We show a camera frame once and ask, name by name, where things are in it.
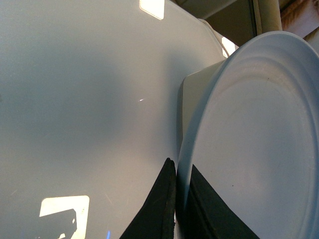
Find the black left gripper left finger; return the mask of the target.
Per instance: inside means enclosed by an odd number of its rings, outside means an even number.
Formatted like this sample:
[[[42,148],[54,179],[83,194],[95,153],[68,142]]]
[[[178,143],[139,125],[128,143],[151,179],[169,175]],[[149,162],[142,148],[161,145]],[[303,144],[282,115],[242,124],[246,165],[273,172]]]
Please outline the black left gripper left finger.
[[[143,206],[121,235],[122,239],[174,238],[175,164],[167,158]]]

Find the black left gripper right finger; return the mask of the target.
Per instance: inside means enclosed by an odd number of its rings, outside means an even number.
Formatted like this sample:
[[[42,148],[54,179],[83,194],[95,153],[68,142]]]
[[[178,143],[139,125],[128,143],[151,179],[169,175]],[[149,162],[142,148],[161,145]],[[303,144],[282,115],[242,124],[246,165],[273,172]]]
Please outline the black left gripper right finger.
[[[186,239],[257,239],[193,165],[185,208]]]

